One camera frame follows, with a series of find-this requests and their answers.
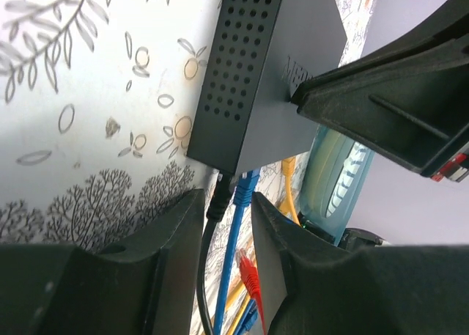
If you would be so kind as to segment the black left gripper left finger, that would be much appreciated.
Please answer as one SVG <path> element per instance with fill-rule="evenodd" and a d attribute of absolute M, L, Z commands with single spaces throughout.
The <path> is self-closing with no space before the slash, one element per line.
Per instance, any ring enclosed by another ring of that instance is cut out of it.
<path fill-rule="evenodd" d="M 1 246 L 3 334 L 188 334 L 204 192 L 97 254 L 72 244 Z"/>

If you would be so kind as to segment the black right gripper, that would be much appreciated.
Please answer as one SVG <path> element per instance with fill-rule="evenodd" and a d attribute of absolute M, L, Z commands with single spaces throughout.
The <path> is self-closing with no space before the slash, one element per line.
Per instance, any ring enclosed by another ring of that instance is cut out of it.
<path fill-rule="evenodd" d="M 467 35 L 359 59 L 304 81 L 291 101 L 299 115 L 435 182 L 468 176 Z"/>

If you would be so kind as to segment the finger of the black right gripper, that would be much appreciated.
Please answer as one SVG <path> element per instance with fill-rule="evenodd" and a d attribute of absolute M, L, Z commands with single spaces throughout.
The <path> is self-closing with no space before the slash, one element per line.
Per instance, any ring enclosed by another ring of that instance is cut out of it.
<path fill-rule="evenodd" d="M 334 75 L 468 74 L 468 0 L 381 0 L 368 54 Z"/>

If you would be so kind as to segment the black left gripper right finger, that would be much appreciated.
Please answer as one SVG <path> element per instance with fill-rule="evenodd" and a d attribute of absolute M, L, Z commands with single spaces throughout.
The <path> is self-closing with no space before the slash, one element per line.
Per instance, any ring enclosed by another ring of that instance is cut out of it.
<path fill-rule="evenodd" d="M 254 193 L 251 222 L 268 334 L 466 334 L 468 247 L 345 251 Z"/>

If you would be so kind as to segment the yellow ethernet cable end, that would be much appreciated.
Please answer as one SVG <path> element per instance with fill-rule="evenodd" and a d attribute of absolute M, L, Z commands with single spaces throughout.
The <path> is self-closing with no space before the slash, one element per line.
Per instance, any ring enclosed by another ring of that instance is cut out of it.
<path fill-rule="evenodd" d="M 291 215 L 292 220 L 297 225 L 300 225 L 300 221 L 298 219 L 298 215 L 295 209 L 295 202 L 292 195 L 292 176 L 295 172 L 295 163 L 295 156 L 285 158 L 281 161 L 281 172 L 285 179 L 285 197 L 279 205 L 278 209 L 284 215 L 289 213 Z"/>

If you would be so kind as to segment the black network switch box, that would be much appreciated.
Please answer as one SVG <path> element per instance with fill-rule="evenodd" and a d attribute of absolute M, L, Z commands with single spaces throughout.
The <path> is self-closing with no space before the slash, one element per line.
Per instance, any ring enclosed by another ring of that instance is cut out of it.
<path fill-rule="evenodd" d="M 317 125 L 292 95 L 346 41 L 336 0 L 223 0 L 188 157 L 238 175 L 309 151 Z"/>

